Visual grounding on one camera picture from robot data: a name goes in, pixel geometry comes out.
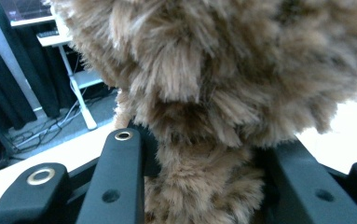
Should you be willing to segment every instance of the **metal grommet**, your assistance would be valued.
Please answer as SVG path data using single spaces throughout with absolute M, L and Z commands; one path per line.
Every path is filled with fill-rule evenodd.
M 132 138 L 132 132 L 124 131 L 115 134 L 115 138 L 117 141 L 126 141 Z
M 37 175 L 47 173 L 48 175 L 42 178 L 36 178 Z M 42 185 L 47 183 L 56 174 L 55 170 L 49 167 L 41 168 L 33 172 L 28 178 L 27 183 L 29 185 Z

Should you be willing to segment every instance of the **brown fur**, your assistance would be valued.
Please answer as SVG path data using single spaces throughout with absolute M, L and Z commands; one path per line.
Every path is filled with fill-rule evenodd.
M 357 0 L 53 0 L 121 89 L 117 120 L 159 141 L 149 223 L 249 223 L 253 146 L 329 128 L 357 92 Z

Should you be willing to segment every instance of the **white table leg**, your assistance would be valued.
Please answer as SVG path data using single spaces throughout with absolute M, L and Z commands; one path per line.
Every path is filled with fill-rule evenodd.
M 76 83 L 76 78 L 74 77 L 73 70 L 71 69 L 71 66 L 68 62 L 67 56 L 65 55 L 65 51 L 64 51 L 64 48 L 62 47 L 62 45 L 59 45 L 59 51 L 62 56 L 62 60 L 64 61 L 65 69 L 67 69 L 68 77 L 70 78 L 70 82 L 73 87 L 74 94 L 76 95 L 76 98 L 78 99 L 79 106 L 80 106 L 80 112 L 83 116 L 83 119 L 85 120 L 86 125 L 88 126 L 88 129 L 94 130 L 97 128 L 97 123 L 96 123 L 96 121 L 94 121 L 93 117 L 90 114 L 90 111 L 86 107 L 85 101 L 83 100 L 80 89 Z

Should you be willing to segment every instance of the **monitor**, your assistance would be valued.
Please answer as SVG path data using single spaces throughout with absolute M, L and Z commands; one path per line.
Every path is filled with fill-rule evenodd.
M 54 20 L 50 6 L 42 0 L 0 0 L 0 5 L 12 27 Z

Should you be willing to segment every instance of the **fluffy toy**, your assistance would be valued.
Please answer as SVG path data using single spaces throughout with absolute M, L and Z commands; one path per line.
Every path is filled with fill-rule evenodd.
M 357 93 L 357 0 L 53 0 L 86 64 L 157 138 L 148 223 L 249 223 L 253 148 L 329 128 Z

